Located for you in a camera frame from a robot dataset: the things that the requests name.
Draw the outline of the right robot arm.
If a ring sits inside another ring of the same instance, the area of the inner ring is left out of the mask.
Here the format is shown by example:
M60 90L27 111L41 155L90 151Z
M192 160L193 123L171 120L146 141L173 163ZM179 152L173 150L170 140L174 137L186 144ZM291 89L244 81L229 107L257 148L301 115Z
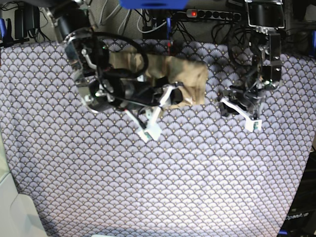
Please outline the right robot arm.
M123 111L136 123L136 132L143 141L157 140L162 133L158 118L165 107L180 101L182 83L170 82L166 76L151 79L146 75L150 65L148 54L127 37L96 31L86 1L43 0L40 5L54 28L57 41L64 45L82 104L93 113L110 108ZM104 38L131 45L135 52L129 57L139 58L141 67L129 69L113 65Z

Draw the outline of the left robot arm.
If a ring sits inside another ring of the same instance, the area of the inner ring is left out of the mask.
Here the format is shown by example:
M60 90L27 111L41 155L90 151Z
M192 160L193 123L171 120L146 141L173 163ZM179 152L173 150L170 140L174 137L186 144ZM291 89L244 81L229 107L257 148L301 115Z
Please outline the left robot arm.
M230 60L239 65L233 53L233 36L240 27L250 34L249 48L253 54L250 69L224 90L220 97L221 114L240 115L249 132L261 130L260 113L268 91L277 90L281 84L281 42L279 32L284 29L283 2L280 0L246 0L247 18L240 20L228 34Z

